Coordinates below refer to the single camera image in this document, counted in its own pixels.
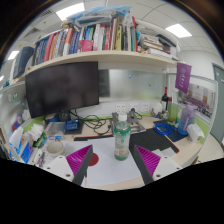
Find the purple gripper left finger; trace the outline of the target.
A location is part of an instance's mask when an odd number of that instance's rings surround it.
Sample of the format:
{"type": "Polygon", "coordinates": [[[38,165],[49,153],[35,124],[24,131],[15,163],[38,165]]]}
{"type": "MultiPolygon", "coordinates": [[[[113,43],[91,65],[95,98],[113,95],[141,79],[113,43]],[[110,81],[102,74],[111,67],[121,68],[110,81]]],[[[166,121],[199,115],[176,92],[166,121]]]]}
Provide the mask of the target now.
{"type": "Polygon", "coordinates": [[[59,155],[50,162],[45,170],[80,186],[87,174],[93,155],[93,146],[85,146],[67,157],[59,155]]]}

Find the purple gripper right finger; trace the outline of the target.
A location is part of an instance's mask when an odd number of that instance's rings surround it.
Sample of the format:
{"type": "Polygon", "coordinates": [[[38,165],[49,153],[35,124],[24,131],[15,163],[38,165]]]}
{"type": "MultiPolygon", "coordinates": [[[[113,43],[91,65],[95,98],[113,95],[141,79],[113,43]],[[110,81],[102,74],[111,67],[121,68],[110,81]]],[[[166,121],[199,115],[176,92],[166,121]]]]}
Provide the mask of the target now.
{"type": "Polygon", "coordinates": [[[182,169],[169,156],[159,156],[138,145],[134,146],[133,157],[145,185],[182,169]]]}

